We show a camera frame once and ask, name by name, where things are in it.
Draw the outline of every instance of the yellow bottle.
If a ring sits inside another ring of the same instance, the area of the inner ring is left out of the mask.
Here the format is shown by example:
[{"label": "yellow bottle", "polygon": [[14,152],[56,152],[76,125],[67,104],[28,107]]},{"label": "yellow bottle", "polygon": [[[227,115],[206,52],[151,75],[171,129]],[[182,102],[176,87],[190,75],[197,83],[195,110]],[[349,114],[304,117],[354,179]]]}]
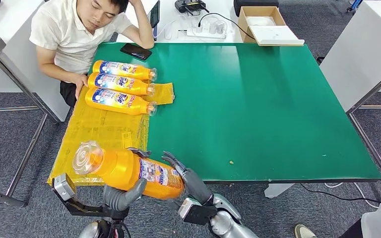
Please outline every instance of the yellow bottle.
[{"label": "yellow bottle", "polygon": [[144,83],[139,79],[122,77],[114,74],[94,72],[88,76],[88,87],[112,89],[133,95],[154,95],[155,85]]},{"label": "yellow bottle", "polygon": [[129,190],[140,178],[147,179],[144,195],[171,199],[178,197],[184,185],[172,167],[143,159],[130,150],[104,150],[96,141],[81,143],[72,161],[75,173],[95,174],[111,187]]},{"label": "yellow bottle", "polygon": [[93,64],[93,72],[115,74],[141,80],[155,81],[157,79],[156,68],[149,69],[144,66],[131,63],[98,60]]},{"label": "yellow bottle", "polygon": [[155,102],[149,103],[139,96],[104,88],[88,89],[85,94],[85,102],[90,107],[129,115],[148,114],[153,116],[157,111]]}]

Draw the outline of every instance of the yellow plastic bag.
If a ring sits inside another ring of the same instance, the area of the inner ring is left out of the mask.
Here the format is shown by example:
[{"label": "yellow plastic bag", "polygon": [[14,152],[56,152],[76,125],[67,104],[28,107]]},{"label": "yellow plastic bag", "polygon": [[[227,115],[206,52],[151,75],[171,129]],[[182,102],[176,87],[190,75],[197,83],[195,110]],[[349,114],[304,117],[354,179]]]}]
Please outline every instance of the yellow plastic bag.
[{"label": "yellow plastic bag", "polygon": [[[84,87],[72,112],[62,144],[53,164],[47,183],[52,178],[67,173],[72,182],[79,185],[103,185],[95,175],[77,175],[72,169],[72,159],[81,142],[96,140],[105,149],[125,149],[136,147],[146,150],[148,141],[149,116],[132,116],[89,107],[85,103]],[[169,104],[174,99],[173,85],[156,84],[155,94],[148,101]]]}]

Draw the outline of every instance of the clear bottle cap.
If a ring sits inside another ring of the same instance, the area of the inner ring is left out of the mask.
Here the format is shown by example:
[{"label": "clear bottle cap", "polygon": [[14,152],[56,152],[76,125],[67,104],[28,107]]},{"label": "clear bottle cap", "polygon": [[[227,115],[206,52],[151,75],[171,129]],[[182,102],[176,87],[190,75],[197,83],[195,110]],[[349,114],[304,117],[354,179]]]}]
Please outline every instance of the clear bottle cap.
[{"label": "clear bottle cap", "polygon": [[152,68],[152,69],[150,69],[150,74],[149,74],[149,79],[151,80],[151,81],[155,81],[155,80],[157,80],[157,69],[156,68]]},{"label": "clear bottle cap", "polygon": [[86,175],[98,169],[104,152],[95,140],[81,143],[72,160],[72,168],[78,175]]},{"label": "clear bottle cap", "polygon": [[155,84],[150,83],[147,87],[147,95],[152,96],[152,95],[154,95],[154,93],[155,93]]},{"label": "clear bottle cap", "polygon": [[157,112],[157,104],[155,102],[151,102],[147,106],[147,114],[150,115],[151,117],[155,115]]}]

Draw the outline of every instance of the floor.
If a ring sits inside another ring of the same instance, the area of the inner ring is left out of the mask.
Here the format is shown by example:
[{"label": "floor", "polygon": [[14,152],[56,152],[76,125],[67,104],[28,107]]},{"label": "floor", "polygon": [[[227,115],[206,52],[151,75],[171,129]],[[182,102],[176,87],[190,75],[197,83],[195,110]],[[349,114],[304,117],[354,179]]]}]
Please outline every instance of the floor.
[{"label": "floor", "polygon": [[[325,56],[351,18],[347,1],[281,0],[280,11],[296,35],[305,39],[314,57]],[[381,102],[381,94],[373,101]],[[0,107],[27,106],[21,94],[0,94]],[[0,113],[0,192],[5,192],[38,125],[41,112]],[[356,113],[371,141],[381,154],[381,110]],[[29,199],[25,208],[0,204],[0,238],[74,238],[93,218],[71,216],[45,184],[58,153],[67,123],[46,122],[14,197]],[[365,212],[374,211],[364,201],[340,201],[310,193],[294,185],[277,198],[263,196],[266,184],[210,185],[226,196],[240,211],[243,222],[261,238],[292,238],[293,228],[302,223],[319,238],[337,238]],[[359,197],[352,183],[327,188],[322,183],[308,188],[342,197]],[[366,197],[381,199],[381,181],[360,183]],[[87,204],[101,203],[101,187],[79,187],[78,197]],[[163,201],[144,197],[131,206],[126,223],[132,237],[210,238],[206,227],[181,222]]]}]

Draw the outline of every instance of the black hair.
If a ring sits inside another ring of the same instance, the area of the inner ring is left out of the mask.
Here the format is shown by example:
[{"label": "black hair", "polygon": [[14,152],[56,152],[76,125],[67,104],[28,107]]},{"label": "black hair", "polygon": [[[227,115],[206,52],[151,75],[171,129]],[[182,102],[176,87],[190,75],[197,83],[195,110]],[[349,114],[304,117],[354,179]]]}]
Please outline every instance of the black hair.
[{"label": "black hair", "polygon": [[119,13],[125,12],[129,0],[110,0],[113,5],[119,6]]}]

